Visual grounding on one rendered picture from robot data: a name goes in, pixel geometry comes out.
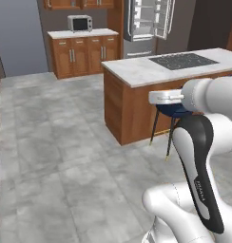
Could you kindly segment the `fridge door with shelves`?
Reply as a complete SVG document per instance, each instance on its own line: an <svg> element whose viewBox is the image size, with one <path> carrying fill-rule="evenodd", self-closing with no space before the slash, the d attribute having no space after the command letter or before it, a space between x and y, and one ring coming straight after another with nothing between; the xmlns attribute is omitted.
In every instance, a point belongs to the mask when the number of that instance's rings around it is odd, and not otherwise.
<svg viewBox="0 0 232 243"><path fill-rule="evenodd" d="M172 30L173 15L176 0L156 0L154 35L161 39L166 39Z"/></svg>

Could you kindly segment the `tall wooden cabinet panel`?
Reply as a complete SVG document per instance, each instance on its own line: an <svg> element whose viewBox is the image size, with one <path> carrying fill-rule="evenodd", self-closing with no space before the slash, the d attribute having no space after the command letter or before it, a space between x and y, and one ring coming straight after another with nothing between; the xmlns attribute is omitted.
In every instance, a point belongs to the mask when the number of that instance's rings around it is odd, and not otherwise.
<svg viewBox="0 0 232 243"><path fill-rule="evenodd" d="M118 33L118 57L124 58L125 0L113 0L114 7L107 10L107 27Z"/></svg>

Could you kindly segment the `black hob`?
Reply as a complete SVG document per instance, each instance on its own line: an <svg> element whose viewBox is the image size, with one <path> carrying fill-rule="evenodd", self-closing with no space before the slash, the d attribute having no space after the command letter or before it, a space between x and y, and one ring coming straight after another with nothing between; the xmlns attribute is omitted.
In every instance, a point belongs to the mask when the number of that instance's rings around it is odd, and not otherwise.
<svg viewBox="0 0 232 243"><path fill-rule="evenodd" d="M150 61L169 70L179 70L203 65L214 65L216 63L216 61L210 60L195 53L171 54L167 56L150 58Z"/></svg>

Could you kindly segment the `blue stool, dark legs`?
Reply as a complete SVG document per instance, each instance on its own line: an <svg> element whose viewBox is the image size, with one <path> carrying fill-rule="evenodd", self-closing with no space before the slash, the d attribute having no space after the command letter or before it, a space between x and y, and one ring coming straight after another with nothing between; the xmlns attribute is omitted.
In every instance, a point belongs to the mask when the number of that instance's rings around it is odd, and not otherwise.
<svg viewBox="0 0 232 243"><path fill-rule="evenodd" d="M192 115L192 112L186 110L181 103L156 104L156 116L155 116L155 120L154 120L154 124L153 124L153 128L152 128L152 134L151 134L152 138L154 137L154 133L155 133L155 130L156 130L156 125L157 125L157 121L158 121L158 117L159 117L160 113L171 118L170 132L169 132L167 152L166 152L166 158L168 159L172 135L173 135L173 130L174 130L174 126L175 126L175 121L177 119L181 119L182 117Z"/></svg>

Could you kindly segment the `wooden kitchen island, marble top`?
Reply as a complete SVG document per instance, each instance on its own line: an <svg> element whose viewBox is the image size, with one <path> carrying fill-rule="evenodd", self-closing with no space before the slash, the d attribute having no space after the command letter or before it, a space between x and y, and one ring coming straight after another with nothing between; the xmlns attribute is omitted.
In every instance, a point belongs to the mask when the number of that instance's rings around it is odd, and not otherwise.
<svg viewBox="0 0 232 243"><path fill-rule="evenodd" d="M169 129L170 118L160 115L154 119L156 108L148 102L149 92L178 89L190 79L232 74L232 51L210 48L195 53L215 63L169 70L154 63L151 57L103 62L105 122L120 144L148 139L153 126L159 134Z"/></svg>

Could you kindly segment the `stainless steel fridge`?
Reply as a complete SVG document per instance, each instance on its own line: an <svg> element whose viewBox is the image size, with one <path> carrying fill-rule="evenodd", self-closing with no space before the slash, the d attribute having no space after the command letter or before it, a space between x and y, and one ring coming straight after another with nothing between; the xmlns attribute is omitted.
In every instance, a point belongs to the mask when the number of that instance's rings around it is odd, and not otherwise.
<svg viewBox="0 0 232 243"><path fill-rule="evenodd" d="M156 37L154 35L156 0L134 0L133 41L124 39L124 57L135 58L154 53Z"/></svg>

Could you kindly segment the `silver microwave oven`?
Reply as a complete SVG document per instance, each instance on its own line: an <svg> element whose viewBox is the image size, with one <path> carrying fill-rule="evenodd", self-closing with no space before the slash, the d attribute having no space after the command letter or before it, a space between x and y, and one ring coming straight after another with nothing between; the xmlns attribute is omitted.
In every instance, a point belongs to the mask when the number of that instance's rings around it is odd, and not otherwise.
<svg viewBox="0 0 232 243"><path fill-rule="evenodd" d="M88 15L69 15L68 28L73 31L92 31L92 18Z"/></svg>

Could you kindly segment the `wooden base cabinets, white top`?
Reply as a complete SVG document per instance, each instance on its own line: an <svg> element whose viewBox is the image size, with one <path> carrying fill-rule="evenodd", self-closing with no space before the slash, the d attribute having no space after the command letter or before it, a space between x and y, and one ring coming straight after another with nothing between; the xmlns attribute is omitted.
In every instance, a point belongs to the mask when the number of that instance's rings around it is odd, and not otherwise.
<svg viewBox="0 0 232 243"><path fill-rule="evenodd" d="M117 60L119 33L109 28L92 31L49 31L52 68L58 79L97 74L102 62Z"/></svg>

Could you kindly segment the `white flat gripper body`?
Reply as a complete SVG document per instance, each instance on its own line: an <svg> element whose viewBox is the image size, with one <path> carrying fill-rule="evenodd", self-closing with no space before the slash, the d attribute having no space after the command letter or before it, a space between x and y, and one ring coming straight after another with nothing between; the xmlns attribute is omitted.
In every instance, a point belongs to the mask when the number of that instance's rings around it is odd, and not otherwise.
<svg viewBox="0 0 232 243"><path fill-rule="evenodd" d="M150 91L148 94L150 104L181 103L183 98L181 89Z"/></svg>

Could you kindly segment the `wooden wall cabinets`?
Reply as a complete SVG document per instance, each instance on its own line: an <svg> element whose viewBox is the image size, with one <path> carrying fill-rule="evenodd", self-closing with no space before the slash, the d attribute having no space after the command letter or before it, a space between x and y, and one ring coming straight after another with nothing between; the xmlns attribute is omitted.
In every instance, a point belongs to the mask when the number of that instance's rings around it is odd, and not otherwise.
<svg viewBox="0 0 232 243"><path fill-rule="evenodd" d="M45 9L113 9L114 0L44 0Z"/></svg>

